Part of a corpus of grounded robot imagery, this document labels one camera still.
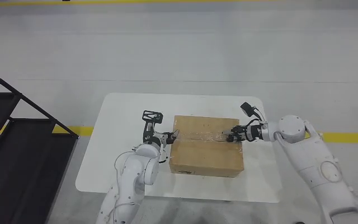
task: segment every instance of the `black cable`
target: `black cable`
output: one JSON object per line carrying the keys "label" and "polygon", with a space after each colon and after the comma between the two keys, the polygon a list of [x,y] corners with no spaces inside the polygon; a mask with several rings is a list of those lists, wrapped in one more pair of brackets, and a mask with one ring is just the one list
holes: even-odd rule
{"label": "black cable", "polygon": [[252,119],[247,125],[246,125],[246,131],[245,131],[245,137],[246,137],[246,140],[248,141],[248,142],[253,142],[253,141],[255,141],[256,140],[256,138],[253,138],[252,137],[252,140],[249,140],[248,139],[248,136],[247,136],[247,128],[249,127],[249,125],[250,124],[252,124],[253,122],[255,122],[255,121],[260,121],[259,119]]}
{"label": "black cable", "polygon": [[257,109],[257,108],[255,108],[255,110],[257,110],[257,111],[261,114],[261,121],[263,121],[263,120],[264,120],[264,117],[263,117],[263,115],[262,115],[261,111],[260,111],[259,109]]}
{"label": "black cable", "polygon": [[255,115],[255,117],[259,118],[260,121],[262,121],[261,117],[259,116],[259,114],[257,114],[256,112],[252,112],[253,115]]}

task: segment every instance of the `black metal stairs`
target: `black metal stairs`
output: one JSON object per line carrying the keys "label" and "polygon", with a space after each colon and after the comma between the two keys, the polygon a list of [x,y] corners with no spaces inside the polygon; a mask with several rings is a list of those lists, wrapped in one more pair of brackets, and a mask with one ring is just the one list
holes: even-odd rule
{"label": "black metal stairs", "polygon": [[[0,223],[47,221],[67,164],[79,138],[3,79],[0,93]],[[20,100],[47,119],[12,118]],[[52,134],[55,125],[68,134]]]}

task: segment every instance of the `white table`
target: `white table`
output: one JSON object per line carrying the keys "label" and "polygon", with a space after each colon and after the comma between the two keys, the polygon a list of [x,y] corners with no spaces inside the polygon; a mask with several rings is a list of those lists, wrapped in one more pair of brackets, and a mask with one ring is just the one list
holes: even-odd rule
{"label": "white table", "polygon": [[[142,142],[144,110],[163,113],[159,132],[173,129],[175,115],[238,118],[248,123],[242,112],[243,102],[255,105],[265,116],[262,102],[255,97],[197,96],[161,94],[122,94],[106,96],[91,140],[76,179],[82,192],[107,193],[115,182],[115,158]],[[282,189],[275,154],[269,142],[244,142],[244,171],[236,178],[173,174],[169,164],[159,166],[153,186],[145,186],[145,195],[194,199],[278,202]]]}

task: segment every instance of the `floor marking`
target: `floor marking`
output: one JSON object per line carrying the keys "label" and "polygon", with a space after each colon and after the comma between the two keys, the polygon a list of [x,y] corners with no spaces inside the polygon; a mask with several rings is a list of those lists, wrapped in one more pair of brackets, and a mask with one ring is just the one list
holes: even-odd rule
{"label": "floor marking", "polygon": [[[0,130],[0,134],[3,132],[5,126]],[[94,127],[92,126],[68,126],[73,132],[79,136],[91,136]],[[60,126],[56,126],[53,133],[67,133]],[[323,133],[323,139],[327,143],[358,143],[358,133],[343,133],[343,132],[321,132]]]}
{"label": "floor marking", "polygon": [[1,6],[41,6],[41,5],[84,5],[84,4],[145,4],[145,3],[201,3],[201,2],[276,2],[282,0],[113,0],[113,1],[34,1],[0,2]]}

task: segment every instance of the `cardboard box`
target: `cardboard box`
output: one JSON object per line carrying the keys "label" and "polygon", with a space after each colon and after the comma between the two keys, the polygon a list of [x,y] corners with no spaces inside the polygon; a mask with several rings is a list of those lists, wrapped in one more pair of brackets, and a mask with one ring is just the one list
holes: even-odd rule
{"label": "cardboard box", "polygon": [[223,130],[238,119],[175,116],[174,130],[180,133],[171,148],[169,166],[178,174],[236,177],[244,170],[241,143],[229,143]]}

